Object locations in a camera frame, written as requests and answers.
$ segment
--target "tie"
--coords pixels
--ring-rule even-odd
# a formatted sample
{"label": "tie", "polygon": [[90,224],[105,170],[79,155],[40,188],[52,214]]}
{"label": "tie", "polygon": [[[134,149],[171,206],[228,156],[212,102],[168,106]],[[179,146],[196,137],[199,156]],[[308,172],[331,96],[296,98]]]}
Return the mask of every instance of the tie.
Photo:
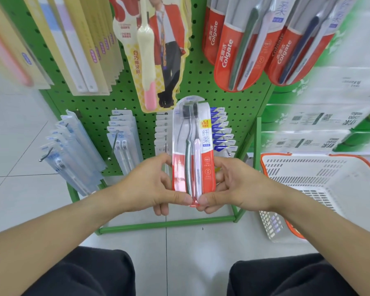
{"label": "tie", "polygon": [[162,16],[160,17],[158,14],[156,15],[159,23],[161,24],[161,58],[163,59],[163,68],[166,67],[167,61],[166,61],[166,43],[165,43],[165,37],[164,37],[164,25],[163,25],[163,19],[165,11],[159,11]]}

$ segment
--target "red jacket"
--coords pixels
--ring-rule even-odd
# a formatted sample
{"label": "red jacket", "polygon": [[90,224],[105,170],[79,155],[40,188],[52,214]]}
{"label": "red jacket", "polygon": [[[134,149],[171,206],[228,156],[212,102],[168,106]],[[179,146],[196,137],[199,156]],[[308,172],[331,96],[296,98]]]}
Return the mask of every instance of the red jacket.
{"label": "red jacket", "polygon": [[[181,12],[175,4],[164,5],[166,14],[173,29],[174,38],[176,39],[177,44],[182,49],[182,54],[185,54],[184,45],[185,45],[185,28],[181,18]],[[152,28],[153,33],[155,34],[155,65],[161,65],[161,39],[159,36],[158,20],[156,14],[149,18],[149,26]]]}

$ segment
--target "left hand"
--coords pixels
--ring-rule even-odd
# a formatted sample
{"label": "left hand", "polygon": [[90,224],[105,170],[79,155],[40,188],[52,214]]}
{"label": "left hand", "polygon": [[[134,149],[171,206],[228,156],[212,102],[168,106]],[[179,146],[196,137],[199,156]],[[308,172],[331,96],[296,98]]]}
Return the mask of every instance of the left hand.
{"label": "left hand", "polygon": [[173,191],[170,177],[162,171],[163,164],[171,165],[166,153],[146,159],[133,169],[122,181],[109,187],[114,195],[120,195],[124,212],[141,211],[153,207],[156,215],[168,215],[168,204],[191,205],[192,197]]}

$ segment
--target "white plastic basket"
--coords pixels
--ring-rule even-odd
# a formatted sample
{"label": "white plastic basket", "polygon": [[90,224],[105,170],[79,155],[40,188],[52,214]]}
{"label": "white plastic basket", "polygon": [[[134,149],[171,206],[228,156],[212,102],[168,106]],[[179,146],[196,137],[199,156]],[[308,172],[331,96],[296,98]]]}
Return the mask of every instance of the white plastic basket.
{"label": "white plastic basket", "polygon": [[[302,191],[344,218],[370,231],[370,163],[354,155],[262,154],[269,178]],[[260,211],[273,242],[306,239],[282,216]]]}

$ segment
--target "right hand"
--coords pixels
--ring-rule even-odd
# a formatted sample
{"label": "right hand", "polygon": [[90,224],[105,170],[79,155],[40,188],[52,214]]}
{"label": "right hand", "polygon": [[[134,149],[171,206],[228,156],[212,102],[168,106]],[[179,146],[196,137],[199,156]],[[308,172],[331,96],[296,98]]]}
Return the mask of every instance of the right hand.
{"label": "right hand", "polygon": [[214,163],[221,168],[216,174],[219,184],[215,192],[200,196],[197,208],[207,214],[225,204],[247,211],[274,211],[281,197],[292,191],[239,159],[215,157]]}

